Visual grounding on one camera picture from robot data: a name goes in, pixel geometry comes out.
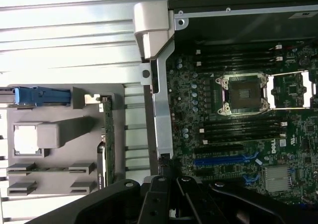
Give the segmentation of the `hard disk with blue carrier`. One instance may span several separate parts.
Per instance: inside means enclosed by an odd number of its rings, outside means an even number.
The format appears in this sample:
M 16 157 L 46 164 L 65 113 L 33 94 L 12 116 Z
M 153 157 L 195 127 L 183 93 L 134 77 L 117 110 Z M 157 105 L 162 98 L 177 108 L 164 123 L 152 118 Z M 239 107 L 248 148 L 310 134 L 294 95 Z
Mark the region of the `hard disk with blue carrier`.
M 0 108 L 69 106 L 71 91 L 42 86 L 0 87 Z

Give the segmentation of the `silver CPU chip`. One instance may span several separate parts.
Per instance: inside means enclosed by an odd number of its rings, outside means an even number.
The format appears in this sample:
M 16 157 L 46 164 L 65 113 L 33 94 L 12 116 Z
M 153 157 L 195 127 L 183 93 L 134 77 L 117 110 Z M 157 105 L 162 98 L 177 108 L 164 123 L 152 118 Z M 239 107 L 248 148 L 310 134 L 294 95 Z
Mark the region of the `silver CPU chip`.
M 36 126 L 14 126 L 14 150 L 18 155 L 36 154 L 39 150 L 37 141 L 38 139 Z

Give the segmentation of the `grey plastic parts rack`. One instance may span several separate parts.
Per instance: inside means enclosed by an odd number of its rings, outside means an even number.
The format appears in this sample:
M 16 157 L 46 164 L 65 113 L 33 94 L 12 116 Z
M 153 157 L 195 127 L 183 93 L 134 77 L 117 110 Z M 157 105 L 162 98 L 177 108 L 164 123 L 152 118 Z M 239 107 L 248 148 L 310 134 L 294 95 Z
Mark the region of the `grey plastic parts rack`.
M 86 105 L 86 94 L 112 96 L 115 127 L 115 182 L 125 177 L 125 105 L 121 84 L 17 84 L 71 91 L 69 106 L 5 108 L 7 110 L 8 169 L 90 169 L 91 173 L 36 172 L 9 174 L 9 196 L 87 195 L 98 190 L 97 146 L 101 142 L 103 114 L 97 104 Z M 34 125 L 36 154 L 18 155 L 14 150 L 14 126 Z

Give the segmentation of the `silver finned chipset heatsink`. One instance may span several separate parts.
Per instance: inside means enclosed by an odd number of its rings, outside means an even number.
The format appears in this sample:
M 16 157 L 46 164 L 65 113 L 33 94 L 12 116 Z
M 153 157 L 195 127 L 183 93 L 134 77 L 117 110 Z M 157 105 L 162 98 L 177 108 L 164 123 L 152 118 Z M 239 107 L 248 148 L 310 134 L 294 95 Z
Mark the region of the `silver finned chipset heatsink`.
M 265 189 L 268 192 L 288 191 L 290 189 L 288 166 L 265 167 Z

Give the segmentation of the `green RAM stick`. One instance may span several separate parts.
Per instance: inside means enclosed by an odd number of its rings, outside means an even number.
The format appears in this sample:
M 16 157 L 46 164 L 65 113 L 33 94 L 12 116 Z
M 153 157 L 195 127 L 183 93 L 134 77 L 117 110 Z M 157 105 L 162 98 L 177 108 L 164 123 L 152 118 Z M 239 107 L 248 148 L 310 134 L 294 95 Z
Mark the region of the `green RAM stick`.
M 91 173 L 90 169 L 69 169 L 69 168 L 34 168 L 29 170 L 8 169 L 9 174 L 36 173 L 36 172 L 67 172 L 67 173 Z

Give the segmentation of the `green Dell motherboard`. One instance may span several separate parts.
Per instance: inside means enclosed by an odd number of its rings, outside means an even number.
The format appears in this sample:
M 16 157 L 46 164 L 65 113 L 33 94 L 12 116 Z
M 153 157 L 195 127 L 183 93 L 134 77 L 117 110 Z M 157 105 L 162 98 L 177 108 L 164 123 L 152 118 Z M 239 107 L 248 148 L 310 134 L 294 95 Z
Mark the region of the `green Dell motherboard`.
M 221 87 L 228 74 L 268 76 L 310 72 L 318 91 L 318 39 L 208 46 L 175 51 L 166 62 L 173 158 L 177 170 L 203 183 L 223 181 L 281 202 L 318 209 L 318 95 L 310 109 L 269 110 L 257 115 L 223 116 Z M 240 144 L 244 150 L 194 154 L 205 146 Z M 198 158 L 257 154 L 246 163 L 195 166 Z M 289 168 L 290 189 L 268 192 L 265 167 Z

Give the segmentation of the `long black expansion slot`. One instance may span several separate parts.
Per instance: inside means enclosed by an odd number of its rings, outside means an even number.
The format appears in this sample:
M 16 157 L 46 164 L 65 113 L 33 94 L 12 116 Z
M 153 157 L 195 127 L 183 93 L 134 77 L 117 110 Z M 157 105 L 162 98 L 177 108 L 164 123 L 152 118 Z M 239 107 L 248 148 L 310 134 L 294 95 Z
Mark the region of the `long black expansion slot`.
M 225 145 L 225 146 L 205 146 L 198 147 L 193 150 L 194 154 L 207 154 L 244 150 L 244 146 L 240 144 Z

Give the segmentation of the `CPU socket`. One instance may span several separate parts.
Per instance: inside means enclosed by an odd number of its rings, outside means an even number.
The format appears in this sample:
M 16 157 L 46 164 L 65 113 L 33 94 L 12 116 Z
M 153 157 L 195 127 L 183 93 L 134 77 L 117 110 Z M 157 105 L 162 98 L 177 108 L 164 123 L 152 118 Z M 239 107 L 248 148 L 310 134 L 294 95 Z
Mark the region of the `CPU socket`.
M 215 79 L 221 87 L 223 116 L 257 115 L 270 110 L 268 102 L 268 75 L 264 73 L 228 74 Z

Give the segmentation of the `open black PC case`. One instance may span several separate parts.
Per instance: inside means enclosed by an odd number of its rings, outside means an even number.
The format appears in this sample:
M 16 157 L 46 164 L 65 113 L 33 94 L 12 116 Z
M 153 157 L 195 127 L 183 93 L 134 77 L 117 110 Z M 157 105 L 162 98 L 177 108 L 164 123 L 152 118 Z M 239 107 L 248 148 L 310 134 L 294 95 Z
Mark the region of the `open black PC case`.
M 159 167 L 174 167 L 167 59 L 177 50 L 208 46 L 318 39 L 318 0 L 167 0 L 174 35 L 160 54 L 144 60 L 150 77 Z

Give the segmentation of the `metal socket cover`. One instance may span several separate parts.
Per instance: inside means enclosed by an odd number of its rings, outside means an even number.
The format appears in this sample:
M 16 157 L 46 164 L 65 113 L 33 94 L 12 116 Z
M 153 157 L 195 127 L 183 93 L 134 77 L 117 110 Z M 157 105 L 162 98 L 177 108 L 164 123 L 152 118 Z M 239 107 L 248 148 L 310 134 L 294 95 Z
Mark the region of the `metal socket cover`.
M 318 95 L 308 70 L 268 76 L 266 92 L 271 110 L 310 109 Z

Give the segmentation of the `blue expansion slot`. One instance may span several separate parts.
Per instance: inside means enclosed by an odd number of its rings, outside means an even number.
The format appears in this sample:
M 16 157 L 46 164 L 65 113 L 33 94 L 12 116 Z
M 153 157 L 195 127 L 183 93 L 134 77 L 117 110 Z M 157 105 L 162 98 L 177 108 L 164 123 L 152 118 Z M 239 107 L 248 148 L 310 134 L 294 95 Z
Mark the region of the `blue expansion slot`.
M 212 158 L 198 158 L 193 161 L 195 166 L 211 166 L 211 165 L 223 165 L 233 163 L 246 163 L 255 159 L 257 154 L 252 156 L 236 155 L 236 156 L 221 156 Z

